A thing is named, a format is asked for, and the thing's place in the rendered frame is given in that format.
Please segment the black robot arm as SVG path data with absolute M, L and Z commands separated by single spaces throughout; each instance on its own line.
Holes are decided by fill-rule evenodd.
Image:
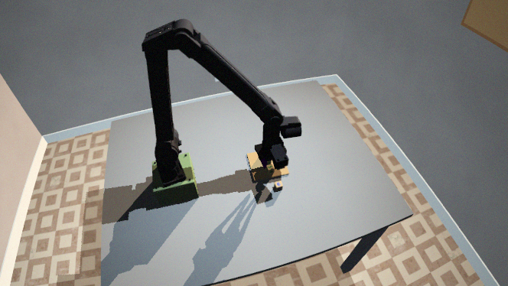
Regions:
M 155 161 L 164 187 L 186 180 L 178 158 L 181 153 L 178 148 L 181 140 L 174 128 L 171 109 L 168 50 L 180 50 L 188 58 L 197 61 L 247 104 L 265 123 L 262 136 L 264 141 L 275 143 L 279 140 L 274 145 L 262 141 L 262 153 L 265 158 L 271 157 L 277 170 L 288 166 L 288 156 L 283 149 L 284 142 L 279 136 L 280 132 L 283 138 L 301 136 L 299 118 L 282 116 L 278 104 L 271 97 L 263 93 L 228 61 L 190 21 L 179 19 L 149 31 L 142 42 L 155 121 L 157 140 Z

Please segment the tan flat mat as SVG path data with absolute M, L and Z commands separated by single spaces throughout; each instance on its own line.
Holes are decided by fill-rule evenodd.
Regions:
M 264 169 L 257 152 L 248 153 L 249 164 L 251 167 L 252 175 L 255 180 L 262 180 L 270 177 L 278 177 L 289 174 L 288 168 L 285 167 L 281 170 L 275 169 L 274 173 L 268 174 L 266 168 Z

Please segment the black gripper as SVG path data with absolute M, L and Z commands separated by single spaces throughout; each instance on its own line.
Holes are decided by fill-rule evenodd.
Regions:
M 264 141 L 264 139 L 263 139 L 263 138 L 262 138 L 262 140 Z M 278 143 L 278 142 L 279 142 L 279 140 L 278 140 L 277 142 L 275 142 L 275 143 L 268 143 L 268 142 L 266 142 L 266 141 L 264 141 L 264 142 L 265 142 L 266 144 L 268 144 L 268 145 L 274 145 L 274 144 Z M 286 150 L 285 146 L 284 146 L 284 148 L 283 148 L 283 149 L 284 149 L 285 153 L 287 153 L 287 150 Z M 261 163 L 263 164 L 263 167 L 264 167 L 264 169 L 265 169 L 265 168 L 266 168 L 266 165 L 267 165 L 267 161 L 272 161 L 271 157 L 267 157 L 267 158 L 265 158 L 264 154 L 262 153 L 262 143 L 261 143 L 261 144 L 258 144 L 258 145 L 255 145 L 255 150 L 256 150 L 256 152 L 257 152 L 257 154 L 258 154 L 258 156 L 259 156 L 259 160 L 261 161 Z

